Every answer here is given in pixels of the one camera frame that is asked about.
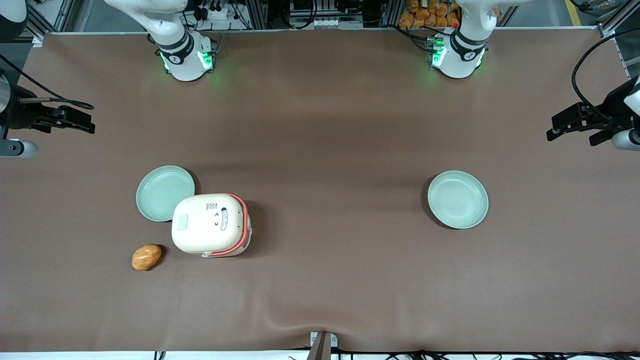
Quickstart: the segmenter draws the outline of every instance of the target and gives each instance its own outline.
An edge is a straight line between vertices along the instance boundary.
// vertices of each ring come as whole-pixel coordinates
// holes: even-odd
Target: metal bracket
[[[331,360],[331,348],[338,346],[338,337],[330,332],[312,332],[311,350],[307,360]]]
[[[331,347],[338,347],[338,337],[330,332],[327,332],[327,335],[330,336]],[[316,331],[311,333],[311,341],[309,342],[310,346],[314,346],[314,342],[316,342],[317,336],[318,336],[318,333]]]

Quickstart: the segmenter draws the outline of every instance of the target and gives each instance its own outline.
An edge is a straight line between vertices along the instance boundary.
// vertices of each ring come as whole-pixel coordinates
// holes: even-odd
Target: brown table cover
[[[41,153],[0,159],[0,350],[296,348],[320,329],[357,351],[638,349],[640,157],[545,138],[596,30],[496,31],[463,80],[395,31],[225,38],[192,83],[144,35],[31,51],[27,73],[94,104],[96,133],[10,133]],[[605,44],[579,85],[599,103],[625,80]],[[245,253],[183,253],[138,212],[138,183],[169,164],[248,201]],[[452,169],[489,194],[473,229],[426,204]],[[168,253],[136,272],[149,242]]]

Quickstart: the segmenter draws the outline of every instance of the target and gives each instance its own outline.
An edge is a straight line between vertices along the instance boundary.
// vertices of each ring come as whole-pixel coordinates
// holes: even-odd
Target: bread roll
[[[440,3],[440,7],[435,11],[436,16],[447,15],[448,5],[446,3]]]
[[[458,16],[456,13],[448,13],[447,14],[447,26],[454,26],[454,24],[459,23]]]
[[[418,0],[406,0],[406,9],[410,13],[415,13],[420,8],[420,3]]]
[[[415,18],[417,20],[424,20],[429,17],[430,13],[428,9],[421,8],[420,10],[415,12]]]
[[[443,16],[436,16],[436,27],[446,27],[447,26],[447,18]]]
[[[425,26],[434,26],[436,24],[436,15],[431,14],[425,21]]]
[[[401,28],[410,28],[413,26],[413,15],[410,13],[404,13],[400,15],[398,20],[398,26]]]

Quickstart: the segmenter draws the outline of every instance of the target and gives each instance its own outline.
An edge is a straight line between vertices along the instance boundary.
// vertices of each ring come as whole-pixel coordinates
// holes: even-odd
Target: bread
[[[447,8],[447,4],[441,3],[440,0],[430,0],[429,2],[429,13],[436,16],[444,16],[447,13]]]
[[[415,12],[415,18],[417,20],[424,20],[429,17],[430,13],[428,9],[421,8],[420,10]]]
[[[418,0],[406,0],[405,6],[407,11],[409,11],[410,13],[415,13],[416,11],[418,11],[418,9],[420,9],[420,3],[418,2]]]
[[[425,26],[434,26],[436,24],[436,15],[431,14],[425,21]]]
[[[442,16],[436,16],[436,27],[446,27],[447,26],[447,18]]]
[[[500,24],[502,21],[502,11],[500,11],[500,8],[493,8],[493,12],[498,16],[497,23]]]
[[[448,13],[447,14],[447,26],[454,26],[454,24],[459,23],[458,16],[456,13]]]
[[[436,10],[436,16],[444,16],[447,15],[448,6],[445,3],[440,3],[440,8]]]
[[[162,249],[156,244],[146,244],[136,250],[131,259],[131,266],[137,271],[151,269],[162,256]]]
[[[401,28],[410,28],[413,26],[413,15],[410,13],[404,13],[400,15],[398,20],[398,26]]]

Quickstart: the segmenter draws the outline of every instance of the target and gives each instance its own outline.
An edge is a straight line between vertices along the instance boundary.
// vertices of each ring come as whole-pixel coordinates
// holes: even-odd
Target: rice cooker label
[[[227,213],[227,208],[222,208],[222,224],[220,224],[220,230],[224,230],[227,228],[228,221],[229,221],[229,214]]]

